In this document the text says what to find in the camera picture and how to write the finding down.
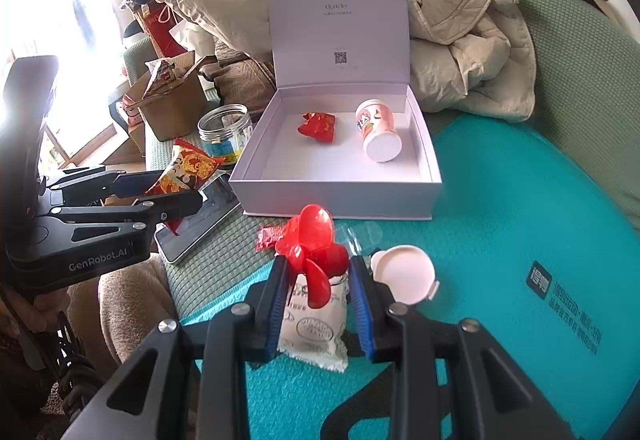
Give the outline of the person's left hand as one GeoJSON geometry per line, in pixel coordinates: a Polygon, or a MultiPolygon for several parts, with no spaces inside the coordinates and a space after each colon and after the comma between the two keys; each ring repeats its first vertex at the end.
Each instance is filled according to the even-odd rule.
{"type": "Polygon", "coordinates": [[[23,323],[35,334],[53,332],[58,327],[58,313],[65,312],[70,305],[66,288],[35,296],[34,302],[30,303],[6,287],[6,298],[23,323]]]}

